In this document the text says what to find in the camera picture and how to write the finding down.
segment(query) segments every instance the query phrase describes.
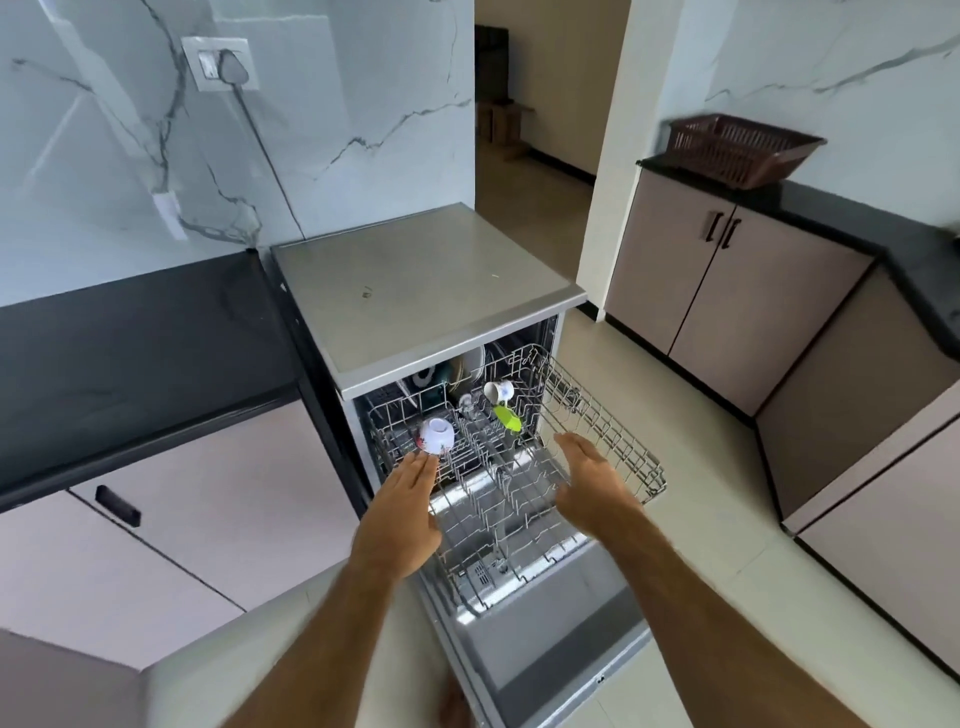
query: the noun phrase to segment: beige cabinet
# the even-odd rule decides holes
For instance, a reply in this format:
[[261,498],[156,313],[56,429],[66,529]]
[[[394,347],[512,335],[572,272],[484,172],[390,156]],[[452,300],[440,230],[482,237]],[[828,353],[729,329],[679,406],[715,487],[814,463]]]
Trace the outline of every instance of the beige cabinet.
[[738,207],[670,358],[755,415],[870,260]]
[[69,493],[0,515],[0,628],[143,669],[243,612]]
[[[937,349],[886,271],[875,269],[756,416],[787,525],[799,530],[837,500],[800,514],[818,493],[829,486],[844,496],[960,413],[948,398],[893,438],[958,378],[960,363]],[[868,454],[872,465],[863,462]]]
[[960,670],[960,421],[800,537]]
[[604,304],[607,312],[668,353],[733,208],[643,172]]
[[246,610],[347,558],[358,523],[300,400],[72,490]]

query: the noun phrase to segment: cabinet handle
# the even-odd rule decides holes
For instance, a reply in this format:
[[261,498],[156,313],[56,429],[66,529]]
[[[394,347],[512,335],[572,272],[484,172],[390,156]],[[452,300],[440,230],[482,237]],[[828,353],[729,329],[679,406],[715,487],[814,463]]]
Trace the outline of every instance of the cabinet handle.
[[723,219],[723,212],[717,212],[716,210],[711,210],[708,214],[709,214],[709,215],[713,215],[713,222],[710,223],[710,227],[709,227],[708,230],[707,230],[707,234],[704,235],[704,241],[705,241],[705,242],[708,242],[708,243],[712,243],[712,242],[713,242],[713,234],[714,234],[714,233],[716,232],[716,230],[717,230],[717,223],[719,223],[720,220]]
[[140,525],[140,511],[116,495],[106,485],[98,485],[93,499],[131,528]]
[[733,237],[733,231],[735,231],[736,226],[738,226],[742,222],[743,220],[741,220],[739,217],[736,218],[735,220],[731,220],[730,226],[727,228],[727,235],[726,237],[724,237],[723,242],[720,244],[721,248],[726,250],[727,248],[730,247],[730,239],[731,237]]

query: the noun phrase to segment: power cord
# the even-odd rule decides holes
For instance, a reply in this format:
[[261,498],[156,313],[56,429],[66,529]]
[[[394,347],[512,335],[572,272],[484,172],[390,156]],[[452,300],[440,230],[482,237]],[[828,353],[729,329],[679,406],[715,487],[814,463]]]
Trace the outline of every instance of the power cord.
[[300,220],[297,219],[297,215],[294,213],[294,208],[290,204],[290,198],[287,197],[287,191],[283,188],[283,182],[280,181],[280,175],[276,173],[274,168],[274,163],[270,159],[270,155],[267,154],[267,148],[263,144],[263,139],[260,138],[260,132],[256,130],[256,125],[253,123],[253,117],[250,116],[250,110],[247,109],[247,102],[243,97],[243,84],[250,80],[250,73],[244,67],[243,63],[240,62],[240,59],[236,57],[233,51],[223,50],[220,52],[220,57],[217,59],[217,75],[220,76],[220,80],[225,84],[228,84],[233,89],[233,98],[237,100],[237,104],[240,107],[240,110],[243,111],[243,115],[247,118],[247,123],[250,125],[253,136],[256,137],[256,143],[260,146],[260,151],[263,153],[263,157],[267,160],[267,164],[270,166],[270,171],[274,174],[274,179],[276,180],[276,186],[280,188],[280,194],[283,195],[283,202],[287,204],[287,209],[290,210],[290,217],[293,218],[294,224],[297,226],[297,230],[300,231],[300,238],[306,239],[306,235],[303,234],[303,228],[300,226]]

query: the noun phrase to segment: gray vein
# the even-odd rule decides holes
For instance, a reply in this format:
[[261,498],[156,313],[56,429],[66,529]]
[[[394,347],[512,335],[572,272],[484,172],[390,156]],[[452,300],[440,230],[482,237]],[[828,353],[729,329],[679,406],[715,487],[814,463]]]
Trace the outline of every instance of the gray vein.
[[[837,36],[837,38],[830,45],[830,48],[828,48],[828,51],[827,51],[827,55],[829,55],[830,51],[833,49],[833,45],[836,43],[837,40],[839,40],[840,36]],[[960,47],[960,34],[950,37],[947,40],[943,41],[942,43],[937,43],[936,45],[927,46],[925,48],[912,48],[911,50],[904,53],[902,56],[897,56],[894,59],[890,59],[888,61],[884,61],[882,63],[877,63],[876,65],[872,65],[870,66],[870,68],[851,74],[850,76],[844,79],[841,79],[840,81],[834,84],[814,86],[816,81],[811,81],[808,84],[765,84],[765,85],[762,85],[760,88],[755,88],[754,90],[743,94],[742,96],[735,95],[729,88],[721,88],[719,91],[716,91],[715,93],[710,94],[704,100],[704,103],[711,101],[717,98],[718,96],[722,96],[722,95],[727,95],[734,100],[747,99],[755,94],[758,94],[762,91],[766,91],[770,88],[775,88],[778,91],[809,90],[815,94],[823,94],[823,93],[828,93],[830,91],[838,91],[841,88],[848,86],[850,84],[862,83],[866,81],[869,77],[873,76],[875,73],[879,73],[880,71],[887,71],[887,70],[890,70],[891,68],[897,68],[898,66],[902,66],[911,61],[927,58],[929,56],[937,56],[941,53],[945,54],[944,58],[946,58],[947,56],[949,56],[950,53],[952,53],[958,47]]]
[[[225,193],[220,188],[220,183],[217,182],[217,175],[214,173],[213,167],[210,166],[209,162],[206,164],[206,171],[210,173],[210,178],[213,180],[213,186],[216,187],[217,194],[220,196],[220,198],[236,206],[236,214],[234,215],[232,222],[230,222],[229,226],[226,228],[214,228],[209,225],[191,223],[187,220],[184,220],[182,217],[180,218],[180,224],[189,231],[193,231],[205,238],[209,238],[210,240],[220,240],[225,243],[234,243],[236,245],[245,245],[248,248],[255,248],[260,237],[260,231],[263,230],[263,223],[260,221],[260,216],[257,214],[256,206],[253,203],[248,202],[247,198],[245,197],[240,197],[239,195],[228,195]],[[256,220],[256,225],[251,230],[246,230],[237,225],[237,219],[240,217],[243,208],[248,209],[252,213],[253,219]]]
[[466,99],[466,101],[461,101],[457,103],[450,102],[449,104],[443,104],[442,106],[438,106],[434,109],[422,109],[420,111],[410,111],[408,113],[405,113],[403,114],[403,116],[400,117],[400,120],[392,126],[392,128],[386,133],[386,135],[382,139],[380,139],[380,141],[369,142],[367,141],[367,139],[365,139],[362,136],[355,136],[349,142],[347,142],[347,144],[344,146],[343,149],[337,152],[336,156],[326,164],[326,167],[324,167],[323,171],[320,174],[323,174],[326,170],[328,170],[330,167],[336,164],[337,161],[340,160],[340,157],[346,154],[347,150],[354,145],[361,146],[364,149],[366,149],[368,152],[373,152],[379,149],[380,147],[382,147],[384,144],[387,143],[387,139],[393,136],[396,133],[396,131],[399,130],[400,127],[402,127],[404,124],[410,121],[410,119],[412,119],[414,116],[430,116],[431,114],[435,114],[438,111],[443,111],[444,109],[450,109],[452,107],[458,107],[462,109],[466,106],[469,106],[469,104],[471,104],[472,101],[473,101],[472,99]]
[[833,41],[827,47],[827,51],[824,53],[823,56],[821,56],[819,61],[813,64],[813,68],[811,68],[810,70],[815,71],[824,64],[824,61],[826,61],[830,57],[830,54],[833,53],[833,49],[836,47],[836,44],[839,42],[840,38],[845,36],[847,34],[847,31],[851,27],[852,27],[851,22],[844,24],[843,28],[840,29],[840,32],[833,38]]
[[177,83],[174,87],[173,98],[170,100],[170,106],[167,108],[166,113],[163,114],[163,118],[156,122],[156,145],[159,150],[158,166],[160,168],[160,184],[154,192],[163,193],[170,188],[170,158],[167,152],[167,145],[170,142],[170,135],[174,130],[174,120],[177,118],[177,113],[183,107],[183,99],[186,94],[187,61],[186,56],[178,49],[174,37],[170,34],[170,29],[163,21],[163,18],[160,17],[159,13],[150,6],[147,0],[140,0],[140,4],[146,8],[154,24],[166,37],[167,50],[170,53],[170,58],[173,60],[174,70],[177,72]]
[[457,36],[460,34],[460,24],[457,22],[457,9],[452,5],[450,12],[453,13],[453,41],[450,43],[450,64],[446,68],[446,82],[450,83],[450,76],[453,74],[453,52],[457,48]]
[[37,63],[36,61],[31,61],[30,59],[13,59],[11,61],[11,66],[14,71],[19,70],[20,68],[33,68],[38,74],[41,76],[46,76],[48,79],[52,79],[53,81],[63,81],[65,84],[76,86],[81,91],[93,93],[93,87],[90,84],[85,84],[83,81],[79,81],[77,79],[71,79],[69,76],[63,76],[52,68],[48,68],[42,63]]
[[109,113],[110,118],[112,118],[117,123],[117,126],[119,126],[127,134],[127,136],[129,136],[130,139],[133,140],[136,146],[139,147],[140,150],[145,155],[147,155],[147,157],[149,157],[150,160],[155,165],[157,166],[160,165],[160,160],[154,156],[154,153],[147,148],[147,145],[140,140],[140,138],[133,132],[133,130],[130,127],[128,127],[119,116],[116,115],[116,113],[113,111],[110,105],[106,101],[104,101],[103,98],[95,90],[93,90],[93,86],[83,81],[80,81],[78,79],[70,78],[69,76],[63,76],[62,74],[57,73],[57,71],[54,71],[53,69],[43,65],[42,63],[37,63],[36,61],[31,61],[30,59],[13,59],[12,65],[14,70],[18,68],[31,68],[36,73],[50,79],[51,81],[70,84],[70,85],[76,86],[81,91],[89,93],[91,96],[93,96],[98,101],[100,101],[101,108],[105,109],[107,113]]
[[949,53],[950,51],[956,49],[957,46],[960,46],[960,33],[958,33],[956,36],[948,38],[942,43],[937,43],[936,45],[930,45],[925,48],[911,48],[902,56],[897,56],[889,61],[872,65],[870,68],[860,71],[859,73],[854,73],[845,79],[841,79],[835,84],[814,88],[813,92],[827,93],[828,91],[837,91],[846,85],[858,84],[862,81],[866,81],[868,78],[873,76],[875,73],[879,73],[880,71],[888,71],[891,68],[897,68],[898,66],[902,66],[911,61],[917,61],[918,59],[926,58],[927,56],[936,56],[941,53]]
[[737,96],[737,95],[735,95],[735,94],[734,94],[730,89],[728,89],[728,88],[721,88],[721,89],[720,89],[719,91],[717,91],[716,93],[711,93],[706,99],[704,99],[704,103],[706,103],[707,101],[712,101],[712,100],[715,99],[717,96],[722,96],[722,95],[724,95],[724,94],[726,94],[727,96],[729,96],[730,98],[732,98],[732,99],[734,99],[734,100],[736,100],[736,99],[748,99],[748,98],[750,98],[751,96],[753,96],[754,94],[758,94],[758,93],[760,93],[761,91],[766,91],[766,90],[769,89],[769,88],[775,88],[775,89],[778,90],[778,91],[785,91],[785,90],[791,90],[791,91],[793,91],[793,90],[798,90],[798,89],[801,89],[801,88],[810,88],[810,84],[804,84],[804,85],[764,84],[764,85],[762,85],[760,88],[755,88],[753,91],[750,91],[749,93],[743,94],[743,96]]

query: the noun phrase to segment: stainless steel dishwasher top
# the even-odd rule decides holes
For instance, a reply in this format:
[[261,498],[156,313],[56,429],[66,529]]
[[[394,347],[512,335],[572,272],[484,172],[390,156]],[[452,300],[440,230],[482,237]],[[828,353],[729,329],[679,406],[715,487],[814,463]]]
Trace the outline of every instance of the stainless steel dishwasher top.
[[274,256],[345,400],[587,299],[464,205]]

